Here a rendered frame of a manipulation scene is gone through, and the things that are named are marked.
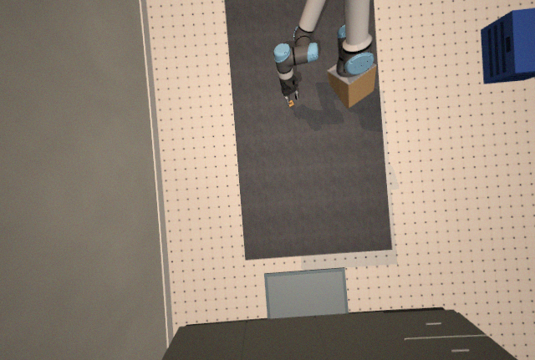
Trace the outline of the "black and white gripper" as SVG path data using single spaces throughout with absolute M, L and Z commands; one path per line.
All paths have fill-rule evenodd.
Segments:
M 298 79 L 293 75 L 293 69 L 287 74 L 278 73 L 280 84 L 282 86 L 282 93 L 289 105 L 288 95 L 295 92 L 295 99 L 298 101 Z M 285 79 L 285 80 L 284 80 Z M 286 85 L 286 86 L 285 86 Z M 291 90 L 290 90 L 291 89 Z

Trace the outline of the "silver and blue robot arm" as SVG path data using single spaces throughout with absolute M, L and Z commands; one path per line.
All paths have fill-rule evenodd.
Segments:
M 280 43 L 274 49 L 279 73 L 287 74 L 294 65 L 318 59 L 318 45 L 311 42 L 311 36 L 325 1 L 307 0 L 299 25 L 294 30 L 295 47 Z M 369 0 L 344 0 L 344 16 L 345 25 L 339 29 L 337 36 L 339 60 L 336 70 L 339 76 L 351 78 L 365 72 L 374 62 L 369 34 Z

